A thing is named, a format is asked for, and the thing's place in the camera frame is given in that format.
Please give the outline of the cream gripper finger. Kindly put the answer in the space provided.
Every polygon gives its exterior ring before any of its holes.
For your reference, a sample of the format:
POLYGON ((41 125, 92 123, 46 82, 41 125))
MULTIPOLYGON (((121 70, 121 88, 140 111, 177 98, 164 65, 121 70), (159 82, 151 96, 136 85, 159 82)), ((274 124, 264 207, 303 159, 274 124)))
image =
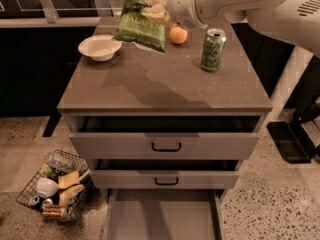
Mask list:
POLYGON ((173 27, 174 21, 167 7, 168 0, 144 0, 147 7, 141 10, 144 17, 165 27, 173 27))

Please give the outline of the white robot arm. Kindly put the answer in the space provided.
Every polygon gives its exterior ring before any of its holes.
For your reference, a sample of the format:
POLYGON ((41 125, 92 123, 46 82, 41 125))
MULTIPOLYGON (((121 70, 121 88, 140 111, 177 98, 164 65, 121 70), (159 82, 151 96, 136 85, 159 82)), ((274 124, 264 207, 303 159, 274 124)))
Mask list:
POLYGON ((256 32, 294 46, 271 96, 276 120, 313 56, 320 56, 320 0, 145 0, 142 14, 166 27, 206 28, 247 21, 256 32))

